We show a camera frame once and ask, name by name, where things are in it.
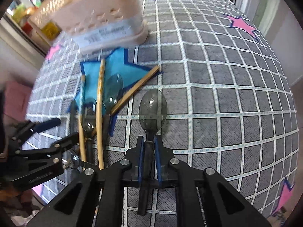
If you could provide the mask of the smoky transparent plastic spoon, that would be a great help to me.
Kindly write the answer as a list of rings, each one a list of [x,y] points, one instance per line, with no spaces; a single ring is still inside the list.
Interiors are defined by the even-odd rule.
[[[150,180],[152,178],[152,162],[154,156],[154,139],[161,130],[167,116],[167,102],[163,93],[158,89],[147,91],[139,106],[139,121],[146,134],[140,156],[140,190],[138,201],[138,215],[144,216],[147,211]]]

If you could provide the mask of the plain wooden chopstick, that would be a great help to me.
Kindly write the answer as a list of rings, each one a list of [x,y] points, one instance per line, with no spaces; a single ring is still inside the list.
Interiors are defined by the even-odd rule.
[[[156,65],[152,68],[142,79],[135,83],[118,101],[118,103],[111,109],[111,115],[114,115],[118,110],[138,91],[144,84],[146,84],[156,73],[160,71],[160,66]]]

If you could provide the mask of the pink chair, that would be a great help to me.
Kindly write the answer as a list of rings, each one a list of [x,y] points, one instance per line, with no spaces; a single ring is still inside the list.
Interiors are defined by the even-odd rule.
[[[14,81],[5,83],[4,114],[16,121],[24,121],[31,88]]]

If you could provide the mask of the beige plastic utensil holder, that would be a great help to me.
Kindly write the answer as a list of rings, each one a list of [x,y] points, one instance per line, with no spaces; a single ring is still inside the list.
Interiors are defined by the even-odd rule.
[[[51,19],[82,54],[144,43],[148,27],[140,0],[73,0]]]

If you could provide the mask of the grey checked tablecloth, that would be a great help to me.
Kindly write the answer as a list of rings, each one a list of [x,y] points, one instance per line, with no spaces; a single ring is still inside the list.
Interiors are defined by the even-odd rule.
[[[122,159],[145,135],[139,104],[153,88],[164,94],[168,116],[163,144],[197,169],[212,167],[265,218],[271,215],[283,180],[294,185],[299,153],[296,109],[287,77],[270,45],[229,0],[140,0],[149,35],[128,49],[128,61],[159,65],[161,72],[118,112],[106,148],[106,165]],[[224,14],[254,26],[259,41],[231,28]],[[26,118],[59,117],[61,125],[35,134],[24,149],[47,148],[70,133],[69,108],[79,92],[76,63],[84,56],[65,32],[62,48],[45,61],[35,81]],[[151,190],[145,216],[137,215],[139,189],[124,193],[122,226],[175,226],[174,189]]]

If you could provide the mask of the blue star sticker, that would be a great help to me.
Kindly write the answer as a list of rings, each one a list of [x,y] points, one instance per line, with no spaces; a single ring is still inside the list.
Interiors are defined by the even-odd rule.
[[[97,100],[100,64],[101,62],[98,60],[86,60],[76,63],[76,67],[77,70],[80,71],[80,75],[85,76],[83,105],[88,105],[91,101]],[[115,74],[120,75],[123,81],[122,92],[124,93],[133,87],[151,70],[151,67],[130,63],[128,61],[128,49],[116,48],[105,58],[104,80],[108,80]]]

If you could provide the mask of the beige plastic storage rack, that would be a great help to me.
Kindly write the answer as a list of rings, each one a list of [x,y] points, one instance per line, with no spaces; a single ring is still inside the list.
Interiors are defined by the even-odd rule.
[[[13,0],[4,20],[35,50],[45,55],[61,28],[51,16],[72,0]]]

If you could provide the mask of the pink star sticker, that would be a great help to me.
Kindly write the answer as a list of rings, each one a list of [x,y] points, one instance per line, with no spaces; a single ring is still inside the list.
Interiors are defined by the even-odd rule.
[[[274,215],[279,210],[281,210],[282,207],[284,207],[286,202],[292,197],[293,189],[294,189],[294,185],[290,184],[290,181],[287,178],[285,178],[281,186],[280,195],[272,208],[271,216]]]
[[[49,63],[53,58],[53,55],[62,48],[62,44],[56,44],[50,47],[48,53],[46,54],[45,60]]]
[[[243,30],[247,34],[249,34],[252,38],[254,38],[254,40],[256,40],[257,42],[259,41],[259,39],[258,39],[258,37],[255,33],[257,31],[257,29],[254,26],[249,25],[242,18],[242,16],[233,17],[233,16],[228,15],[228,14],[224,14],[224,16],[226,16],[231,21],[231,24],[230,24],[231,28],[236,28],[236,29]]]

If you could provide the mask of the patterned bamboo chopstick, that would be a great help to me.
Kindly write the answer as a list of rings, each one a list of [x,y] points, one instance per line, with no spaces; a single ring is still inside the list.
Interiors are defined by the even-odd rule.
[[[103,157],[103,142],[102,142],[102,110],[103,110],[103,80],[105,72],[105,59],[101,59],[99,77],[98,77],[98,88],[97,88],[97,112],[96,112],[96,136],[97,136],[97,153],[99,169],[104,169],[104,157]]]

